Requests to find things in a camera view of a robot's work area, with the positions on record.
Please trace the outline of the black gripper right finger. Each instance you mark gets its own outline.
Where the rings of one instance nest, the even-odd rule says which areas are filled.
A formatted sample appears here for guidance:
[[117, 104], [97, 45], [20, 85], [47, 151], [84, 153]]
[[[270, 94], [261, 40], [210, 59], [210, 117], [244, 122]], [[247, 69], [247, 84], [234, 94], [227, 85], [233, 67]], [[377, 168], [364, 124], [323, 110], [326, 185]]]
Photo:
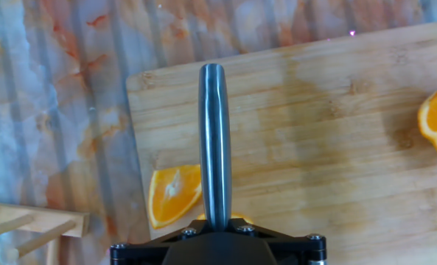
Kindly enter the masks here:
[[239, 236], [231, 248], [246, 258], [245, 264], [327, 264], [326, 237], [321, 234], [289, 236], [242, 218], [230, 219], [228, 232]]

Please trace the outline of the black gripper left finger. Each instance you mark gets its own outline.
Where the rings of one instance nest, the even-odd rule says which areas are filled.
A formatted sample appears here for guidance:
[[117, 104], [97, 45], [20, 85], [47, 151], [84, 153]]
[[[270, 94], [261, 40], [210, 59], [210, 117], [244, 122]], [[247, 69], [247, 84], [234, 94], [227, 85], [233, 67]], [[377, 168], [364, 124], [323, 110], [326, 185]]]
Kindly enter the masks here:
[[193, 220], [188, 226], [143, 244], [116, 243], [110, 247], [110, 265], [162, 264], [175, 243], [212, 232], [206, 220]]

